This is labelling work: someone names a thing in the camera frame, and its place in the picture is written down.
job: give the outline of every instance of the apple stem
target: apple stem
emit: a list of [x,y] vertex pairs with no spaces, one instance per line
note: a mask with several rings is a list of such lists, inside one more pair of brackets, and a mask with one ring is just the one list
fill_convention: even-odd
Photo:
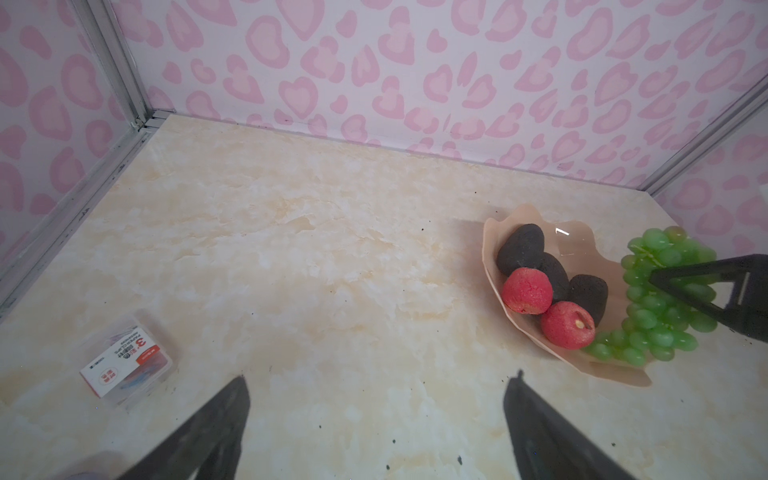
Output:
[[579,317],[579,319],[576,320],[576,326],[578,328],[580,329],[585,328],[587,330],[592,330],[592,327],[589,326],[589,322],[586,321],[587,320],[586,317],[584,317],[584,315],[581,312],[576,312],[576,316]]

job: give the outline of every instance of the green grapes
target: green grapes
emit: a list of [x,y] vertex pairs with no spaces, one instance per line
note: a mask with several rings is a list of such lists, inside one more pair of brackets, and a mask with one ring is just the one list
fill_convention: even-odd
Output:
[[711,286],[700,285],[699,283],[689,283],[683,286],[683,290],[695,296],[702,302],[707,303],[715,300],[715,296],[717,296],[717,292],[715,292]]
[[647,280],[647,277],[641,275],[638,270],[632,268],[624,272],[624,276],[622,278],[624,278],[624,282],[626,282],[627,285],[632,286],[641,285]]
[[627,248],[633,253],[643,253],[645,251],[645,244],[641,237],[635,237],[627,243]]
[[664,266],[678,266],[683,262],[683,254],[673,248],[659,252],[659,261]]
[[632,333],[637,329],[637,325],[635,325],[634,320],[627,317],[621,322],[621,329],[627,333]]
[[634,320],[637,326],[645,330],[652,329],[656,326],[657,323],[659,323],[656,314],[650,310],[636,310],[634,315],[630,315],[630,318]]
[[672,330],[684,332],[688,328],[688,313],[683,307],[672,306],[664,312],[662,321]]
[[635,255],[624,255],[621,258],[621,268],[629,270],[634,266]]
[[685,230],[683,230],[682,227],[678,227],[677,225],[664,229],[664,235],[670,239],[671,243],[680,243],[688,238],[688,234],[685,233]]
[[684,352],[693,352],[699,346],[696,337],[686,332],[672,332],[672,346]]
[[616,329],[611,332],[611,339],[608,342],[617,348],[624,348],[629,345],[629,335],[622,329]]
[[[627,298],[631,301],[627,318],[622,320],[621,328],[597,333],[594,342],[582,350],[601,361],[615,358],[636,367],[645,365],[647,353],[661,362],[669,362],[676,349],[695,350],[699,343],[686,332],[688,327],[708,333],[717,328],[717,321],[702,312],[691,311],[685,302],[651,285],[649,279],[656,269],[715,261],[715,251],[689,238],[677,225],[664,230],[649,228],[642,237],[630,240],[627,248],[631,253],[621,259]],[[716,296],[710,284],[718,278],[699,275],[670,281],[709,303]]]
[[610,338],[610,332],[597,332],[594,334],[594,340],[592,340],[592,343],[604,343],[607,345]]
[[674,335],[663,326],[657,326],[648,332],[648,339],[655,346],[672,346]]
[[627,288],[627,298],[635,303],[640,302],[640,300],[646,296],[647,293],[648,291],[640,285],[630,286]]
[[598,360],[608,360],[613,356],[610,346],[604,343],[592,343],[583,348],[583,350]]
[[702,312],[694,312],[690,316],[690,328],[697,332],[709,333],[717,328],[717,321]]
[[653,355],[656,360],[669,362],[674,358],[674,349],[668,346],[651,345],[650,354]]
[[645,355],[632,347],[627,347],[621,351],[621,359],[633,366],[645,365]]
[[667,302],[659,295],[648,295],[640,301],[640,305],[646,310],[650,310],[657,315],[664,313],[667,309]]
[[639,303],[630,303],[627,305],[627,316],[634,316],[634,314],[642,308],[642,305]]
[[629,344],[632,345],[633,348],[636,348],[640,350],[641,352],[644,352],[650,348],[650,340],[643,332],[632,332],[629,334]]
[[657,228],[649,228],[643,233],[643,242],[651,250],[660,252],[672,246],[670,239],[664,235],[664,232]]

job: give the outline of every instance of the plastic box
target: plastic box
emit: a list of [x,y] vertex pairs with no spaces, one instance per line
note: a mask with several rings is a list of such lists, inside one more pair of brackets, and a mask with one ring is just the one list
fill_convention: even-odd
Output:
[[[92,334],[77,349],[77,358],[75,361],[78,370],[81,370],[83,383],[85,386],[90,387],[90,390],[94,395],[99,396],[94,387],[86,380],[82,370],[92,368],[89,366],[100,357],[103,358],[102,354],[110,349],[115,343],[125,343],[132,333],[140,332],[141,330],[143,330],[141,341],[151,342],[157,346],[156,349],[152,347],[152,351],[146,352],[149,355],[142,359],[143,362],[138,364],[138,366],[119,383],[112,386],[111,390],[103,394],[101,399],[108,405],[129,409],[135,405],[138,400],[149,395],[150,391],[157,386],[157,384],[165,380],[167,376],[165,374],[170,372],[170,369],[173,367],[174,362],[168,355],[168,351],[160,344],[157,335],[153,334],[148,328],[148,325],[153,323],[156,324],[156,322],[152,321],[149,312],[146,310],[136,310],[132,313],[123,315],[111,325]],[[139,356],[133,355],[130,360],[136,360],[135,357]],[[104,365],[100,365],[97,369],[102,370],[103,366]],[[104,369],[104,372],[109,372],[110,370],[111,369]]]

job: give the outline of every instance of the marble countertop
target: marble countertop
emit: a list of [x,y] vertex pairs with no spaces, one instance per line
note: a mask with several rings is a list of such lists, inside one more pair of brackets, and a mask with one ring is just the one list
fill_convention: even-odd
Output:
[[[634,190],[172,116],[0,325],[3,478],[90,455],[118,473],[240,374],[239,478],[518,478],[518,369],[638,478],[763,478],[766,344],[720,327],[637,389],[510,324],[482,224],[525,202],[583,220],[612,260],[672,223]],[[108,409],[69,358],[140,308],[175,369]]]

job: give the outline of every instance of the grape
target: grape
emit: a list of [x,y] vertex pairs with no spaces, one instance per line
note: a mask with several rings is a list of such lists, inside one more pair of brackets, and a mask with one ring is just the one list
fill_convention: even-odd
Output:
[[643,366],[645,365],[645,355],[638,350],[634,349],[632,347],[628,347],[621,351],[621,358],[624,359],[627,363],[634,366]]
[[656,360],[669,362],[674,358],[674,349],[671,349],[668,346],[651,345],[650,354],[653,355]]
[[659,261],[664,266],[678,266],[683,262],[683,254],[675,249],[667,248],[659,252]]
[[685,352],[693,352],[699,346],[696,337],[686,332],[672,332],[672,346]]
[[664,232],[657,228],[649,228],[643,233],[643,241],[651,250],[662,251],[669,248],[672,244]]
[[655,346],[672,346],[674,336],[666,328],[657,326],[648,332],[648,339]]
[[604,343],[592,343],[590,346],[584,348],[584,350],[598,360],[608,360],[613,354],[611,348]]
[[634,315],[630,315],[630,318],[634,320],[635,324],[641,329],[652,329],[659,322],[656,315],[650,310],[637,310]]
[[700,263],[713,262],[717,260],[717,253],[709,247],[701,247],[698,257]]
[[634,316],[634,314],[642,308],[642,305],[639,303],[630,303],[627,305],[627,316]]
[[672,330],[683,332],[688,328],[688,314],[680,307],[673,306],[664,313],[664,322]]
[[633,302],[639,302],[647,293],[645,288],[640,285],[630,286],[627,288],[627,298]]
[[592,340],[592,343],[608,343],[608,340],[611,338],[610,332],[597,332],[594,335],[594,340]]
[[645,333],[642,332],[630,333],[629,344],[641,352],[648,350],[648,347],[650,347],[650,341],[648,340],[648,337],[645,335]]
[[646,276],[641,276],[639,272],[637,272],[635,269],[629,269],[626,272],[624,272],[624,282],[627,283],[627,285],[641,285],[642,283],[647,280]]
[[629,336],[627,335],[627,332],[622,329],[616,329],[611,332],[610,343],[617,348],[624,348],[629,345]]
[[664,311],[667,309],[667,302],[662,300],[658,295],[649,295],[644,297],[640,301],[640,305],[642,305],[644,309],[650,310],[657,315],[664,313]]
[[634,266],[635,259],[637,259],[635,255],[624,255],[621,258],[621,268],[629,270]]
[[645,244],[643,243],[643,239],[641,237],[635,237],[632,240],[627,243],[627,248],[632,253],[641,253],[643,250],[645,250]]
[[627,333],[632,333],[637,329],[637,325],[634,324],[634,320],[627,317],[621,322],[621,329]]
[[690,318],[690,327],[697,332],[709,333],[717,328],[717,321],[705,313],[694,312]]
[[693,238],[687,238],[673,247],[683,256],[683,263],[696,263],[700,245]]
[[671,296],[671,295],[670,295],[669,293],[667,293],[667,292],[662,292],[662,291],[659,291],[659,293],[658,293],[657,295],[658,295],[658,296],[659,296],[659,297],[660,297],[662,300],[664,300],[664,302],[666,302],[668,306],[673,306],[673,305],[674,305],[674,304],[677,302],[677,299],[676,299],[675,297]]
[[683,230],[682,227],[678,227],[677,225],[674,227],[667,227],[664,230],[664,235],[666,235],[672,243],[680,243],[688,237],[687,233],[685,233],[685,230]]
[[717,292],[715,292],[709,285],[700,285],[698,283],[689,283],[683,287],[683,290],[695,296],[702,302],[711,302],[715,300]]

